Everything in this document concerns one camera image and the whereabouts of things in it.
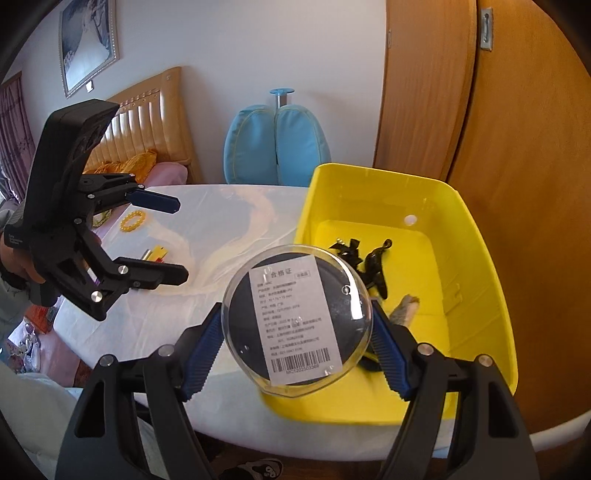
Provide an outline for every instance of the wooden headboard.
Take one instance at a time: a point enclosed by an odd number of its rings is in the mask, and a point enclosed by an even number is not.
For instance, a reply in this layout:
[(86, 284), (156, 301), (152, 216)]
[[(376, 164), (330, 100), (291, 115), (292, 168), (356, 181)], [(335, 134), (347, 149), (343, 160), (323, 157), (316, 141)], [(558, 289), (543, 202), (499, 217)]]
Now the wooden headboard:
[(158, 162), (177, 162), (189, 171), (188, 183), (203, 177), (180, 92), (181, 67), (137, 83), (109, 98), (121, 105), (101, 142), (92, 151), (87, 167), (125, 161), (149, 148), (158, 151)]

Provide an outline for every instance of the sleeve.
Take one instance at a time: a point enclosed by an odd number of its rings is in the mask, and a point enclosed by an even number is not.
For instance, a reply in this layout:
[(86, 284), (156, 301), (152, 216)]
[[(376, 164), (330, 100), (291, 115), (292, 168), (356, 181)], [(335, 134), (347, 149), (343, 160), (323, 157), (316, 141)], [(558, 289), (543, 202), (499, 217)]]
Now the sleeve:
[[(0, 230), (4, 228), (11, 215), (10, 210), (0, 212)], [(30, 304), (28, 291), (17, 290), (0, 278), (0, 346), (21, 323)]]

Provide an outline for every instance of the wooden door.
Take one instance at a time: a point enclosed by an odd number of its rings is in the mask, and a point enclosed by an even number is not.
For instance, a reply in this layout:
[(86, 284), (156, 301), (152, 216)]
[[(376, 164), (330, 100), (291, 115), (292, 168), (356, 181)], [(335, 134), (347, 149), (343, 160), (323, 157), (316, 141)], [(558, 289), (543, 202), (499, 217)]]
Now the wooden door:
[(449, 183), (491, 252), (531, 432), (591, 408), (591, 77), (532, 0), (487, 0)]
[(466, 113), (476, 0), (388, 0), (374, 167), (444, 180)]

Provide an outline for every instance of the framed picture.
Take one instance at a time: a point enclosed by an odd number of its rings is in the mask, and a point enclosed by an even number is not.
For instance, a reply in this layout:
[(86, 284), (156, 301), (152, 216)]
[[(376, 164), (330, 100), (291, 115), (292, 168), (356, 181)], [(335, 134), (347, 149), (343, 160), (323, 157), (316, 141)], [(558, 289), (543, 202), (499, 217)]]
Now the framed picture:
[(72, 0), (60, 14), (61, 79), (66, 98), (119, 58), (115, 0)]

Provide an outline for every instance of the shoe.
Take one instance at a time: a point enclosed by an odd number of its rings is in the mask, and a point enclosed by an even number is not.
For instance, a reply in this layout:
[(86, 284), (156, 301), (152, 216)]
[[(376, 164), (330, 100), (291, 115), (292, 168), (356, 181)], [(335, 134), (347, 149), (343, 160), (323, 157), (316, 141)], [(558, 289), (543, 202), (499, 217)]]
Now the shoe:
[(263, 458), (257, 462), (247, 462), (238, 465), (238, 468), (246, 470), (254, 480), (275, 479), (281, 476), (283, 463), (276, 458)]

